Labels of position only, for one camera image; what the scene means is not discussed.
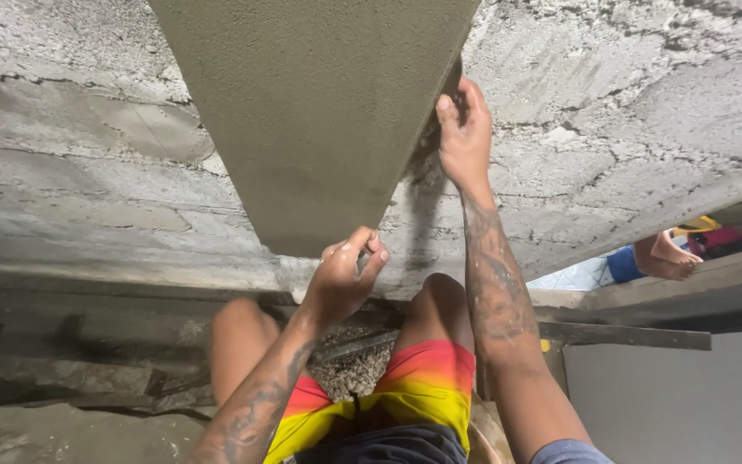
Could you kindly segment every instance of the red and yellow shorts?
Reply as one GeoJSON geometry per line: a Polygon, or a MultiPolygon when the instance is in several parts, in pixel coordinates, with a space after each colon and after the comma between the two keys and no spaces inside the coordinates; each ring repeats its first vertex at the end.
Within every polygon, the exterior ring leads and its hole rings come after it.
{"type": "MultiPolygon", "coordinates": [[[[374,393],[359,398],[359,409],[385,407],[400,424],[441,424],[454,429],[468,453],[468,418],[474,355],[448,340],[429,340],[391,357],[374,393]]],[[[353,419],[353,401],[334,403],[311,377],[300,377],[276,429],[265,464],[316,445],[337,417],[353,419]]]]}

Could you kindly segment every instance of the tattooed arm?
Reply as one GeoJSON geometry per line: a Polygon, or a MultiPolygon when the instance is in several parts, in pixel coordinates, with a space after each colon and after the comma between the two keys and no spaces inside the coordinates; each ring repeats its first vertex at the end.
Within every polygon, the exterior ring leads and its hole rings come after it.
{"type": "Polygon", "coordinates": [[[476,83],[463,78],[459,92],[464,95],[462,114],[448,96],[437,103],[443,128],[440,158],[462,198],[466,293],[477,361],[487,364],[514,459],[526,463],[556,440],[590,439],[543,360],[529,291],[491,194],[491,115],[476,83]]]}
{"type": "Polygon", "coordinates": [[[191,453],[191,464],[262,464],[316,341],[359,309],[387,259],[377,232],[368,227],[322,252],[303,304],[213,417],[191,453]],[[371,257],[358,272],[362,252],[371,257]]]}

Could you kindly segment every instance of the hand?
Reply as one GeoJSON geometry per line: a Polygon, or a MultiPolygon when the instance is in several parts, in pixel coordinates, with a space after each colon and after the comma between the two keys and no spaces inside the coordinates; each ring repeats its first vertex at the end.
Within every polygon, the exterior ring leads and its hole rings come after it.
{"type": "Polygon", "coordinates": [[[490,195],[491,113],[476,83],[463,77],[458,90],[465,96],[462,121],[460,111],[448,95],[440,95],[437,101],[437,116],[442,126],[439,157],[443,171],[460,192],[475,195],[487,190],[490,195]]]}
{"type": "Polygon", "coordinates": [[[388,250],[376,230],[361,226],[347,240],[325,248],[314,272],[300,311],[310,316],[319,333],[354,314],[371,295],[374,281],[388,260],[388,250]],[[360,253],[371,258],[362,273],[357,269],[360,253]]]}

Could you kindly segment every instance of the dark shirt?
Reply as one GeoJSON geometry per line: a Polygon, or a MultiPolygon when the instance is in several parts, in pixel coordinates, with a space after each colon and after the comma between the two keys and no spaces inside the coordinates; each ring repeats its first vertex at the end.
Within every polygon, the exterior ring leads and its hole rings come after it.
{"type": "MultiPolygon", "coordinates": [[[[466,464],[457,434],[439,424],[403,425],[321,443],[296,453],[296,464],[466,464]]],[[[612,464],[597,448],[577,440],[544,446],[531,464],[612,464]]]]}

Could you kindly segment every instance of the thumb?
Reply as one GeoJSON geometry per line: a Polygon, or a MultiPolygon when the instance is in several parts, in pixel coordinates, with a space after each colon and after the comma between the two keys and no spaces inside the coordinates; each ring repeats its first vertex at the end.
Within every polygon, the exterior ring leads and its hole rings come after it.
{"type": "Polygon", "coordinates": [[[437,118],[443,127],[443,132],[459,131],[460,113],[448,95],[439,96],[435,110],[437,110],[437,118]]]}
{"type": "Polygon", "coordinates": [[[385,268],[385,263],[388,262],[388,249],[385,246],[380,247],[371,258],[365,263],[362,274],[359,275],[359,281],[363,286],[367,286],[368,289],[374,286],[379,272],[385,268]]]}

